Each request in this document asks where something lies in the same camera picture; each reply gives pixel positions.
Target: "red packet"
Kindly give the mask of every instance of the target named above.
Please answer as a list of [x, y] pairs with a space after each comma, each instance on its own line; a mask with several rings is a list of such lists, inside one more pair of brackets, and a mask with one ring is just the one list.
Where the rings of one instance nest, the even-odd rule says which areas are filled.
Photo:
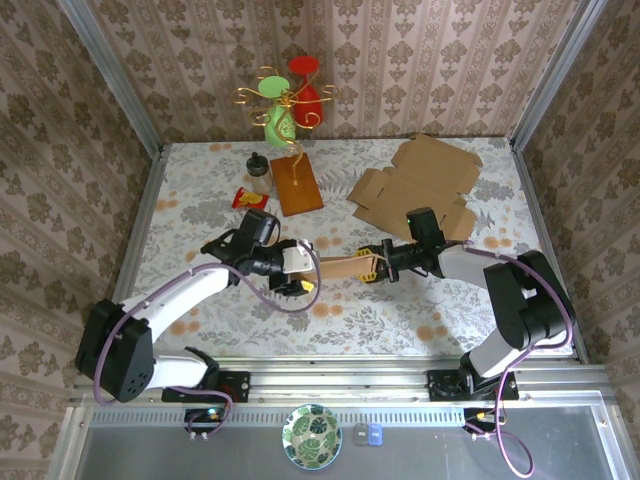
[[244, 187], [240, 187], [236, 192], [231, 206], [233, 208], [257, 208], [264, 210], [264, 207], [267, 206], [267, 200], [269, 200], [269, 195], [253, 193]]

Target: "wooden board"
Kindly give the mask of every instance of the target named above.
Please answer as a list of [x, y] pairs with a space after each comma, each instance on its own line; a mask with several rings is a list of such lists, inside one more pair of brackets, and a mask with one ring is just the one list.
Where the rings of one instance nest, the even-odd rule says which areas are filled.
[[306, 153], [296, 166], [297, 185], [293, 183], [293, 162], [296, 156], [282, 157], [271, 160], [273, 180], [278, 190], [282, 214], [285, 217], [299, 213], [320, 210], [324, 207], [316, 178]]
[[[320, 275], [322, 281], [332, 278], [359, 277], [375, 273], [377, 255], [363, 255], [361, 257], [323, 257], [320, 259]], [[291, 278], [315, 282], [318, 280], [316, 272], [299, 272]]]

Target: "patterned wallpaper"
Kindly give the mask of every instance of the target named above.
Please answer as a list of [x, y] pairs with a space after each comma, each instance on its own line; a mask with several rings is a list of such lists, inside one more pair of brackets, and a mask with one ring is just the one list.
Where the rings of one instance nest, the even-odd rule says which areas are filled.
[[505, 136], [577, 0], [88, 3], [172, 143], [259, 139], [230, 92], [300, 54], [320, 60], [320, 84], [342, 89], [317, 138]]
[[44, 478], [148, 156], [56, 2], [0, 2], [0, 478]]
[[640, 454], [640, 2], [608, 3], [525, 159]]

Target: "flattened cardboard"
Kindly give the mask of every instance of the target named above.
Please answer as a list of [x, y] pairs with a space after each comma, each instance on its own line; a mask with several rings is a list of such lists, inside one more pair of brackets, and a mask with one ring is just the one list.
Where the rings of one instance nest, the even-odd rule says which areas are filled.
[[412, 241], [406, 213], [431, 207], [449, 240], [467, 240], [475, 215], [459, 194], [469, 193], [480, 174], [480, 158], [426, 135], [403, 143], [395, 167], [367, 169], [347, 199], [354, 216], [403, 240]]
[[431, 179], [431, 183], [456, 193], [469, 193], [482, 167], [478, 155], [423, 134], [400, 145], [391, 163], [410, 171], [414, 178]]
[[[322, 280], [366, 275], [375, 271], [377, 261], [378, 257], [375, 255], [321, 258], [320, 274], [322, 275]], [[309, 282], [315, 282], [318, 279], [315, 272], [296, 273], [292, 277]]]

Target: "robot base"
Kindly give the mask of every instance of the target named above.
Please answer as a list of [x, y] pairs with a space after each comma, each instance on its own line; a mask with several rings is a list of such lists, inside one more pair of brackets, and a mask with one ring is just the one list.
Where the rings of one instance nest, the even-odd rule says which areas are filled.
[[[431, 402], [451, 402], [470, 400], [495, 401], [500, 377], [494, 377], [482, 382], [468, 385], [463, 380], [460, 370], [429, 370], [427, 372], [427, 386]], [[513, 372], [509, 372], [502, 391], [503, 400], [518, 400], [518, 385]]]

